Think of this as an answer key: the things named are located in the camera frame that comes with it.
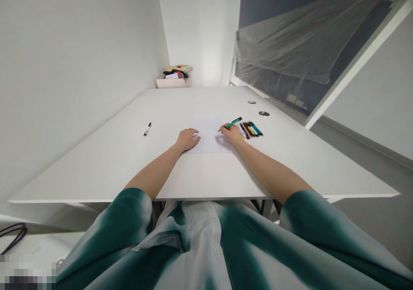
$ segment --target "green and white shirt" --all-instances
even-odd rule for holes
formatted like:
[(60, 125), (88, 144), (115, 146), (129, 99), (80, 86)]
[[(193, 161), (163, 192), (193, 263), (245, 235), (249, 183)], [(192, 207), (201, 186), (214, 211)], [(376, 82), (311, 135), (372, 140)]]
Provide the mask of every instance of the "green and white shirt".
[(313, 191), (280, 226), (237, 201), (172, 202), (156, 228), (120, 192), (57, 270), (57, 289), (413, 289), (413, 273)]

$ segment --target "white paper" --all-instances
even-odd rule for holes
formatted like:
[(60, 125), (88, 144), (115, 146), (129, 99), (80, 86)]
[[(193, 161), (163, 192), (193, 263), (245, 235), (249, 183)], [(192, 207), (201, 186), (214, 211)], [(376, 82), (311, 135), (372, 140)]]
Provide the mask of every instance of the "white paper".
[(217, 132), (224, 122), (221, 118), (191, 119), (191, 128), (199, 131), (199, 143), (187, 153), (232, 153), (232, 145), (221, 132)]
[(173, 73), (171, 75), (166, 75), (166, 79), (178, 79), (178, 73)]

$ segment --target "white wall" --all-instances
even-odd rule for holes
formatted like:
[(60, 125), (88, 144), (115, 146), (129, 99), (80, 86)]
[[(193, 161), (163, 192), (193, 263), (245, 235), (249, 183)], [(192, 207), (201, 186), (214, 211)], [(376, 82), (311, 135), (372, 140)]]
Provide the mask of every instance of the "white wall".
[(168, 64), (159, 0), (0, 0), (0, 213)]
[(413, 160), (413, 12), (324, 113)]
[(172, 65), (194, 67), (192, 86), (228, 85), (240, 0), (160, 0)]

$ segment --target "hand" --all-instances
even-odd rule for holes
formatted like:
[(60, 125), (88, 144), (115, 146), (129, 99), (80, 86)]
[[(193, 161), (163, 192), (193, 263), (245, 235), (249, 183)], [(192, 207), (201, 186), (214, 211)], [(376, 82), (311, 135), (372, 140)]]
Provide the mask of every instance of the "hand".
[(238, 127), (236, 125), (232, 125), (227, 129), (225, 128), (226, 125), (229, 125), (229, 123), (224, 124), (222, 127), (219, 128), (219, 130), (222, 134), (225, 135), (227, 140), (234, 146), (240, 143), (244, 143), (244, 139), (242, 138), (242, 135)]
[(176, 140), (175, 146), (178, 147), (181, 152), (187, 151), (199, 142), (200, 136), (194, 138), (194, 134), (198, 133), (195, 129), (185, 129), (179, 133), (178, 139)]

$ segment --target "black cable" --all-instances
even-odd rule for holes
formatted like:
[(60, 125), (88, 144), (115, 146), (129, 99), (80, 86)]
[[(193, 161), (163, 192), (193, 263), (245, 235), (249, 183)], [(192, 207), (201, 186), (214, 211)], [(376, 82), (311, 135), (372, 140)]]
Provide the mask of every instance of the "black cable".
[(20, 231), (20, 232), (17, 234), (17, 236), (14, 238), (14, 240), (10, 243), (10, 245), (7, 246), (7, 248), (1, 253), (2, 255), (5, 254), (10, 249), (12, 249), (15, 245), (17, 245), (17, 243), (19, 241), (22, 240), (22, 238), (27, 234), (27, 227), (26, 227), (25, 223), (19, 222), (19, 223), (13, 224), (13, 225), (11, 225), (7, 228), (4, 228), (3, 230), (0, 230), (0, 238), (7, 235), (7, 234), (9, 234), (9, 233), (15, 232), (15, 231)]

